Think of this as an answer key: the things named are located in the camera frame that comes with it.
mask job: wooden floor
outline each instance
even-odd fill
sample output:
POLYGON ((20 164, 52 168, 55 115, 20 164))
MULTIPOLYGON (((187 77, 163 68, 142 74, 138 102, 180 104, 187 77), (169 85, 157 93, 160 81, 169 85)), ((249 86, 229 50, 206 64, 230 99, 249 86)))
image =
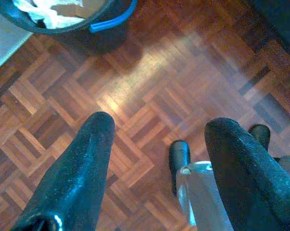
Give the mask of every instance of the wooden floor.
POLYGON ((194 230, 171 194, 170 143, 206 160, 204 126, 226 116, 267 124, 271 155, 290 155, 290 56, 239 0, 141 1, 103 56, 32 36, 0 68, 0 231, 100 110, 116 136, 97 229, 194 230))

